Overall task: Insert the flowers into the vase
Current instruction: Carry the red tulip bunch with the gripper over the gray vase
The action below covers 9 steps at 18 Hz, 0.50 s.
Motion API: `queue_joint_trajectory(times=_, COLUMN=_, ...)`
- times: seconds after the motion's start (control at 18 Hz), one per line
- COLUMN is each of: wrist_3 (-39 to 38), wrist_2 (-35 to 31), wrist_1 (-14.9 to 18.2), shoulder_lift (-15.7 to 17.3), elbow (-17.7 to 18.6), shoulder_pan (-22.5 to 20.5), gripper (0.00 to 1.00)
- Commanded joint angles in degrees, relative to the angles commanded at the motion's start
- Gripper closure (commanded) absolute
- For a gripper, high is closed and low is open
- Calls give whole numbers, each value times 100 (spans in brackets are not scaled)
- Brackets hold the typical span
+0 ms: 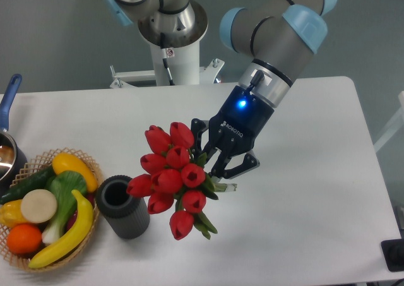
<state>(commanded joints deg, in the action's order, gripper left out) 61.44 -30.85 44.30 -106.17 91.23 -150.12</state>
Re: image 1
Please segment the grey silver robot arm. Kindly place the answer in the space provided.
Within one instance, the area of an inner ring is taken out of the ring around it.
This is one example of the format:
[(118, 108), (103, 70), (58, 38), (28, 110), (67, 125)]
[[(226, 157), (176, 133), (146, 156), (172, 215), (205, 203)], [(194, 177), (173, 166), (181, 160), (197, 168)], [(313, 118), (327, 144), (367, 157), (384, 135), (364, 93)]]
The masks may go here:
[[(123, 25), (135, 24), (148, 42), (159, 86), (201, 81), (199, 42), (208, 20), (193, 0), (105, 0)], [(220, 40), (252, 61), (218, 113), (194, 119), (192, 153), (217, 156), (210, 175), (231, 179), (255, 169), (256, 137), (328, 33), (323, 16), (337, 0), (267, 0), (234, 8), (220, 22)]]

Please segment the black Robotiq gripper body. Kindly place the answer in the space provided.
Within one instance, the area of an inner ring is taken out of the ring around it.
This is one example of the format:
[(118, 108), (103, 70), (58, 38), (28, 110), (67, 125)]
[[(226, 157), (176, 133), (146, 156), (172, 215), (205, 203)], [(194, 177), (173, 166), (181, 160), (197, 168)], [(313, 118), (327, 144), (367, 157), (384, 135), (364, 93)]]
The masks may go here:
[(252, 150), (273, 108), (241, 86), (235, 86), (218, 113), (209, 120), (209, 151), (217, 148), (226, 157)]

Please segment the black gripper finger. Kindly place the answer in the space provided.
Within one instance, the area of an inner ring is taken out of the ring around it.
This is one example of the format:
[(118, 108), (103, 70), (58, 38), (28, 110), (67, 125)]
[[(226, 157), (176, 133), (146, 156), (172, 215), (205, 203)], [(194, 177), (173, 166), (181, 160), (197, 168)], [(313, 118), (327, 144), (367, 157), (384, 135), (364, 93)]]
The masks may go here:
[(255, 157), (252, 150), (244, 154), (240, 164), (228, 169), (227, 165), (230, 163), (230, 161), (231, 158), (225, 156), (224, 153), (221, 152), (213, 165), (213, 168), (209, 172), (209, 176), (216, 177), (217, 179), (234, 179), (260, 166), (260, 162)]
[[(210, 122), (207, 120), (194, 118), (191, 121), (191, 132), (194, 137), (194, 143), (193, 146), (191, 147), (191, 153), (193, 154), (195, 159), (198, 159), (202, 154), (205, 153), (206, 154), (205, 163), (207, 163), (218, 150), (217, 141), (210, 138), (209, 128), (210, 128)], [(208, 141), (205, 144), (205, 146), (202, 147), (201, 144), (204, 134), (208, 135)]]

